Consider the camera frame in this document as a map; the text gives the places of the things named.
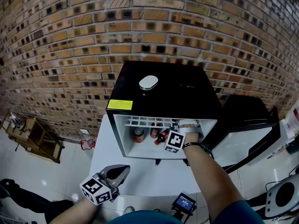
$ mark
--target small monitor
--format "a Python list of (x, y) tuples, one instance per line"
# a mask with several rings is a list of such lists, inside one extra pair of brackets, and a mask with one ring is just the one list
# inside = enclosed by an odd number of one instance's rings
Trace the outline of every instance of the small monitor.
[(172, 204), (176, 209), (184, 213), (192, 213), (196, 201), (181, 193)]

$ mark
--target yellow warning label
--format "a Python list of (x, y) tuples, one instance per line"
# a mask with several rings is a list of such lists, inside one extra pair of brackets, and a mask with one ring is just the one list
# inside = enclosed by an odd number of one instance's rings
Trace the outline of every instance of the yellow warning label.
[(133, 101), (130, 100), (111, 99), (108, 104), (108, 109), (131, 110), (132, 105)]

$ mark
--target wire shelf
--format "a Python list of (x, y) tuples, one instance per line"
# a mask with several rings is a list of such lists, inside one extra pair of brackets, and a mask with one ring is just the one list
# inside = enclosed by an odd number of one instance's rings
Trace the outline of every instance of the wire shelf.
[(148, 128), (169, 128), (175, 124), (174, 119), (129, 116), (126, 120), (125, 126), (132, 127), (148, 127)]

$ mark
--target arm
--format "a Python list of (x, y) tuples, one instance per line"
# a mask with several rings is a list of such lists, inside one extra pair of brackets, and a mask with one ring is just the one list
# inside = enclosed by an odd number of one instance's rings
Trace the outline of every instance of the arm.
[(97, 214), (98, 206), (87, 198), (72, 206), (56, 218), (50, 224), (88, 224)]
[[(198, 133), (187, 133), (185, 143), (197, 142)], [(212, 221), (231, 203), (243, 200), (228, 174), (200, 146), (184, 148), (195, 180), (207, 202)]]

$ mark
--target white table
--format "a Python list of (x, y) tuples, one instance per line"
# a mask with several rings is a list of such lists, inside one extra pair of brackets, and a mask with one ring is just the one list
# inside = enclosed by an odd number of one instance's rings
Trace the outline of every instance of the white table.
[(200, 192), (191, 168), (182, 160), (155, 160), (125, 158), (115, 139), (108, 116), (105, 114), (93, 153), (90, 175), (114, 164), (127, 164), (131, 171), (119, 187), (120, 194), (134, 196), (177, 196), (181, 192)]

